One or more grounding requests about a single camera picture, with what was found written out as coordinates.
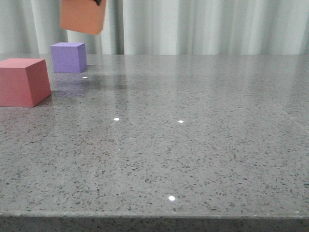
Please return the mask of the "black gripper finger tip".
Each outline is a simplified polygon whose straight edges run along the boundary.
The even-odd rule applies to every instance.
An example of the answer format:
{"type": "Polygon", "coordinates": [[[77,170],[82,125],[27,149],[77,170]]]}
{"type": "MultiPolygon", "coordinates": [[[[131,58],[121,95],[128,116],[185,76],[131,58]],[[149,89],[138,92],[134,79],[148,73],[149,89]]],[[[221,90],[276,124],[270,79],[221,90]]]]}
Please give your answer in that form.
{"type": "Polygon", "coordinates": [[[94,0],[94,2],[97,4],[97,6],[100,6],[102,0],[94,0]]]}

